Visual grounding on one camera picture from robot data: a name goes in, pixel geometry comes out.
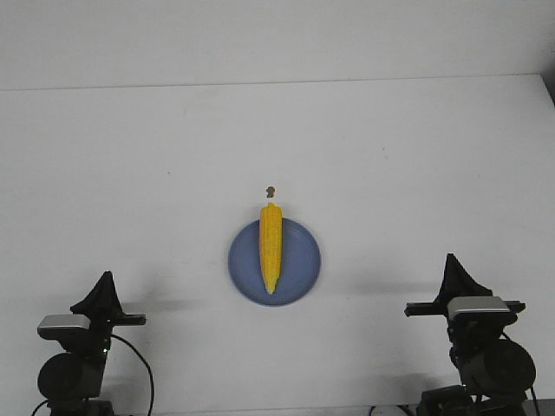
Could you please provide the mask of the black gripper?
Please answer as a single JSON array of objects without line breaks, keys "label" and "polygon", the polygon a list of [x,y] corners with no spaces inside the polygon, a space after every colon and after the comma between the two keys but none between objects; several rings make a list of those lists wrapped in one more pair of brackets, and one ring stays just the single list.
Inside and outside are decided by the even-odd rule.
[{"label": "black gripper", "polygon": [[[97,315],[104,305],[103,295],[107,285],[107,306],[111,315]],[[114,276],[110,270],[105,271],[91,291],[69,309],[73,314],[91,315],[94,326],[142,326],[147,322],[145,314],[125,314],[114,284]]]},{"label": "black gripper", "polygon": [[[477,283],[464,269],[453,253],[448,253],[443,279],[435,302],[409,302],[404,314],[410,316],[444,315],[447,317],[447,304],[456,296],[492,296],[493,291]],[[518,314],[526,305],[521,301],[505,301],[509,313]]]}]

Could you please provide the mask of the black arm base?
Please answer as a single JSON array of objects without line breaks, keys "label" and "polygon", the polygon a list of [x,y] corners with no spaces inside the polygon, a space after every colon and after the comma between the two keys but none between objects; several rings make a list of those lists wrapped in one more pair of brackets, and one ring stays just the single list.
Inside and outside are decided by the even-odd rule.
[{"label": "black arm base", "polygon": [[471,396],[462,386],[450,386],[423,392],[421,401],[416,408],[416,415],[476,415],[476,408]]}]

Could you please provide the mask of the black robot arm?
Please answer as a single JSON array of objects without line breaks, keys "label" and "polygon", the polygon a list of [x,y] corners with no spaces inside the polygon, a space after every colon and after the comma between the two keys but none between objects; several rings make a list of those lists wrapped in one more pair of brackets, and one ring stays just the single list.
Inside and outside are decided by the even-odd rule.
[{"label": "black robot arm", "polygon": [[119,335],[115,327],[143,326],[143,314],[123,311],[113,273],[103,272],[92,290],[63,315],[46,315],[37,334],[56,341],[63,351],[49,358],[37,376],[37,388],[44,397],[38,407],[46,406],[51,415],[114,415],[114,406],[102,400],[101,385],[113,340],[135,353],[145,366],[149,381],[147,414],[153,411],[153,371],[139,350]]},{"label": "black robot arm", "polygon": [[517,315],[454,254],[430,284],[389,272],[352,276],[307,259],[284,266],[261,301],[227,270],[192,298],[155,290],[131,342],[149,361],[161,412],[355,405],[458,383],[521,398],[532,358],[504,336]]}]

